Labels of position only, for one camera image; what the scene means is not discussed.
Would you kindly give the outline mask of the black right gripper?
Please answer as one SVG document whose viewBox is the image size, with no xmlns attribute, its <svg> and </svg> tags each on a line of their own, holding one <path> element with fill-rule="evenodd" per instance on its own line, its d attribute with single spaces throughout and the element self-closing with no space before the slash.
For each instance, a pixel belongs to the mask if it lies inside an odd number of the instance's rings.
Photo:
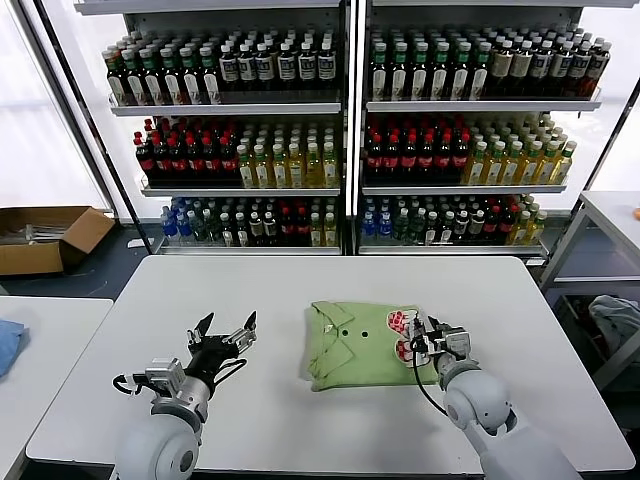
<svg viewBox="0 0 640 480">
<path fill-rule="evenodd" d="M 446 336 L 451 330 L 447 323 L 424 323 L 419 312 L 409 318 L 406 325 L 413 365 L 428 365 L 430 357 L 449 353 Z"/>
</svg>

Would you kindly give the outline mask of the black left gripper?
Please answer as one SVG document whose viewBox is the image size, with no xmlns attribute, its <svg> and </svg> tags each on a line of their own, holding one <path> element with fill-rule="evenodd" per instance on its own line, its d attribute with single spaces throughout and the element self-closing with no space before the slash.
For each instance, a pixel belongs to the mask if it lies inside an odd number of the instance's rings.
<svg viewBox="0 0 640 480">
<path fill-rule="evenodd" d="M 191 360 L 187 375 L 205 384 L 220 384 L 247 364 L 239 357 L 257 340 L 257 312 L 253 311 L 244 326 L 226 336 L 207 336 L 214 313 L 201 319 L 193 329 L 187 331 L 188 350 Z"/>
</svg>

